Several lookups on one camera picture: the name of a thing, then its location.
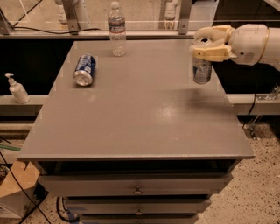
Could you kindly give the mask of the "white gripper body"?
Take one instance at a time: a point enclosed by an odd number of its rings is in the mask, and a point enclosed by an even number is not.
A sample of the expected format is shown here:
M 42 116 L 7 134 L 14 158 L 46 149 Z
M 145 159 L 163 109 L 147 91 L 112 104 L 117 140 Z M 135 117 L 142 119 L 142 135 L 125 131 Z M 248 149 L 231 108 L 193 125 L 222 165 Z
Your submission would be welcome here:
M 264 51 L 268 32 L 264 24 L 245 24 L 236 28 L 228 42 L 232 47 L 230 59 L 239 65 L 256 64 Z

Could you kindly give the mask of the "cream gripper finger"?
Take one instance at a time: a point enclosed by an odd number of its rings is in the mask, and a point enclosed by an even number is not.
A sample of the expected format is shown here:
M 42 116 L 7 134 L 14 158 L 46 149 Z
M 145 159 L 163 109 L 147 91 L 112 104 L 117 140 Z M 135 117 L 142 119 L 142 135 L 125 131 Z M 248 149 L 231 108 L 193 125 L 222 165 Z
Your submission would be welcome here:
M 232 51 L 232 47 L 228 45 L 218 46 L 191 46 L 192 56 L 200 59 L 212 62 L 222 62 L 224 60 L 235 59 L 237 55 Z
M 227 43 L 234 30 L 235 28 L 230 25 L 209 26 L 198 29 L 193 37 L 195 39 L 210 39 L 213 42 L 221 41 L 222 43 Z

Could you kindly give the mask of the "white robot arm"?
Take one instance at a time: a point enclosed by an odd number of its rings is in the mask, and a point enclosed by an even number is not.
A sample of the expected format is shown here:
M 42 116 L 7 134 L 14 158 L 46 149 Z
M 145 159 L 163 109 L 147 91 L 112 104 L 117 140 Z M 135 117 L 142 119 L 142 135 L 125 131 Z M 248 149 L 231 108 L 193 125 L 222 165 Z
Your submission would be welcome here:
M 212 62 L 232 60 L 253 66 L 262 63 L 280 70 L 280 29 L 264 24 L 245 24 L 238 28 L 217 25 L 198 29 L 190 47 L 194 58 Z

